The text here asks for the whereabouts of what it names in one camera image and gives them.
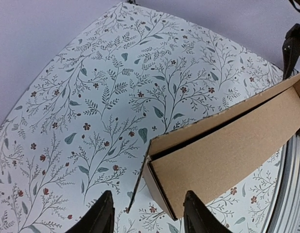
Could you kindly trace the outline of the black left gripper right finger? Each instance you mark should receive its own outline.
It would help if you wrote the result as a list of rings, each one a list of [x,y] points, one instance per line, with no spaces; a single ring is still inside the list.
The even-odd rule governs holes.
[[[231,233],[192,190],[187,191],[183,206],[185,233]]]

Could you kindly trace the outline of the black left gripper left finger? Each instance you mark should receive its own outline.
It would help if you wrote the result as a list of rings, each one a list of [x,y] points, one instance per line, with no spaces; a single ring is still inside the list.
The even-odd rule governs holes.
[[[115,208],[112,192],[106,190],[66,233],[113,233],[114,224]]]

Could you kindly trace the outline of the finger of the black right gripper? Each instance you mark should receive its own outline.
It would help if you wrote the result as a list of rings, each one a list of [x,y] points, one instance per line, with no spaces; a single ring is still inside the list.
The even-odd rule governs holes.
[[[300,57],[300,24],[295,24],[285,36],[282,46],[283,80],[288,79],[294,71]]]

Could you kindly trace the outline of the brown cardboard box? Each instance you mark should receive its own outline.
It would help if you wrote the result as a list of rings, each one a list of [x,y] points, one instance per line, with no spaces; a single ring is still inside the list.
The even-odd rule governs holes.
[[[172,219],[183,216],[193,191],[210,202],[250,175],[300,129],[300,73],[255,89],[212,80],[205,69],[157,73],[137,88],[131,104],[145,106],[146,122],[130,130],[144,157],[139,179]]]

